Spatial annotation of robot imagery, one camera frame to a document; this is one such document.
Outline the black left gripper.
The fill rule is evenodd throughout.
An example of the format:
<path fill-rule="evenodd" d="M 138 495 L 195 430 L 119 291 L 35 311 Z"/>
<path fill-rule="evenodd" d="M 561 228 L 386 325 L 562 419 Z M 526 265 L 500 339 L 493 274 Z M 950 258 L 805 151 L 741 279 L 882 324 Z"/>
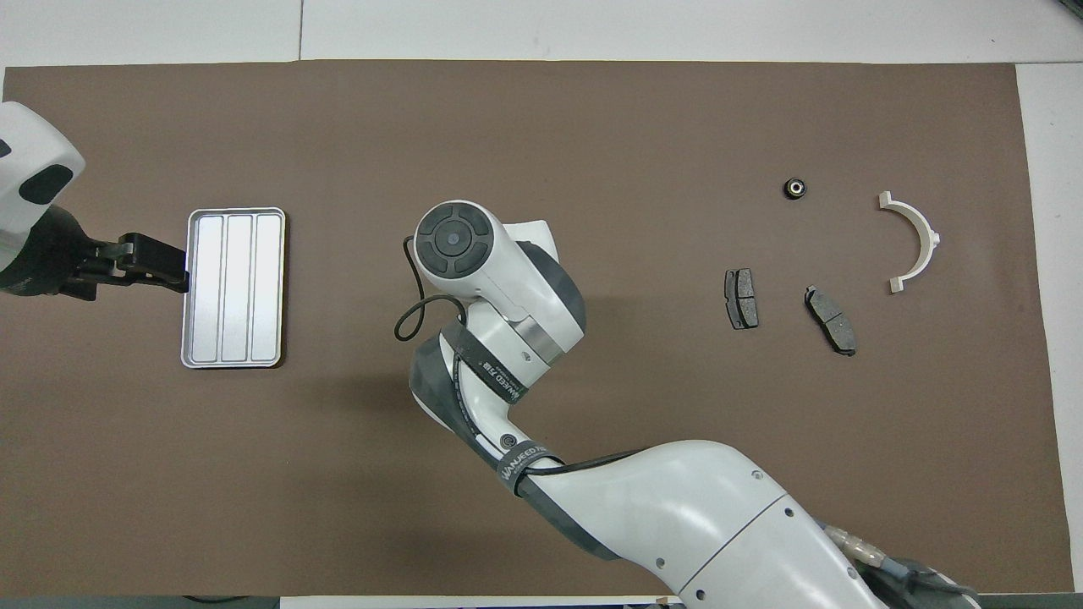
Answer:
<path fill-rule="evenodd" d="M 96 299 L 96 285 L 74 280 L 96 251 L 102 282 L 190 291 L 184 250 L 142 233 L 127 233 L 118 243 L 97 246 L 97 239 L 90 239 L 74 216 L 58 206 L 47 209 L 32 226 L 22 251 L 1 273 L 1 289 L 19 297 L 67 294 Z"/>

